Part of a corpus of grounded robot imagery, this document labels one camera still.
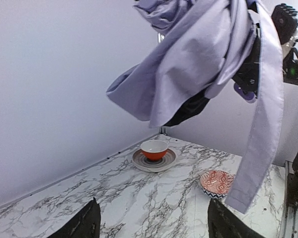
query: lavender fabric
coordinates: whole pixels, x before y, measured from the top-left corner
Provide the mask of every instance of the lavender fabric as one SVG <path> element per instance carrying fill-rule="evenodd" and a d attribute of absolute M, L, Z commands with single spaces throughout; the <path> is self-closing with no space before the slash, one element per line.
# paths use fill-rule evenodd
<path fill-rule="evenodd" d="M 174 19 L 158 21 L 187 1 L 169 0 L 155 9 L 142 9 L 164 40 L 139 65 L 126 71 L 108 88 L 108 98 L 131 115 L 150 121 L 150 127 L 167 123 L 181 105 L 202 90 L 218 95 L 251 52 L 254 26 L 245 1 L 199 0 L 187 12 L 171 11 Z M 262 4 L 262 51 L 259 97 L 248 147 L 226 203 L 245 213 L 273 161 L 283 114 L 281 46 L 276 29 Z"/>

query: orange bowl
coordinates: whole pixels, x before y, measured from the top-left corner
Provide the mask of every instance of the orange bowl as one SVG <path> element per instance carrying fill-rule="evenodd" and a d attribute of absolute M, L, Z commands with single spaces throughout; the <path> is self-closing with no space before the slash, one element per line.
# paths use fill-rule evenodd
<path fill-rule="evenodd" d="M 167 153 L 168 147 L 162 140 L 149 140 L 141 144 L 141 151 L 150 160 L 160 160 Z"/>

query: gray marble vein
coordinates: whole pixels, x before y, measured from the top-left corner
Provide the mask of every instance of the gray marble vein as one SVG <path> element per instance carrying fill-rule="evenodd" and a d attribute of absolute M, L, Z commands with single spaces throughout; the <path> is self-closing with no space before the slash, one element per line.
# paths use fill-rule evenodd
<path fill-rule="evenodd" d="M 199 185 L 207 170 L 236 173 L 241 157 L 159 135 L 177 154 L 168 171 L 133 166 L 139 145 L 82 173 L 0 209 L 0 238 L 45 238 L 93 197 L 101 206 L 102 238 L 207 238 L 209 198 Z M 285 170 L 272 166 L 246 215 L 233 211 L 267 238 L 277 238 Z"/>

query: marble countertop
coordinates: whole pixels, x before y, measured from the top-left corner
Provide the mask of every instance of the marble countertop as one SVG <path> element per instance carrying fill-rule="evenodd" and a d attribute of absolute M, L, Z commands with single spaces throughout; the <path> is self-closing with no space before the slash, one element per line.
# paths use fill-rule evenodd
<path fill-rule="evenodd" d="M 199 185 L 207 170 L 236 173 L 241 157 L 159 135 L 177 154 L 168 171 L 145 173 L 131 163 L 139 148 L 0 209 L 0 238 L 45 238 L 93 197 L 100 204 L 101 238 L 208 238 L 209 198 Z M 285 169 L 272 166 L 246 215 L 233 211 L 267 238 L 277 238 Z"/>

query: white marble surface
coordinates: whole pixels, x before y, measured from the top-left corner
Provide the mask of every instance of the white marble surface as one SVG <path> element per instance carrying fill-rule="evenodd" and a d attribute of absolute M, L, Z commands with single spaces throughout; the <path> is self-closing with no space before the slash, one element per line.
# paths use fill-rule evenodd
<path fill-rule="evenodd" d="M 241 158 L 160 135 L 178 155 L 168 171 L 149 174 L 131 163 L 138 146 L 48 189 L 0 209 L 0 238 L 45 238 L 94 196 L 102 211 L 101 238 L 207 238 L 206 197 L 199 175 L 234 174 Z M 234 212 L 267 238 L 277 238 L 284 201 L 283 168 L 272 166 L 246 215 Z"/>

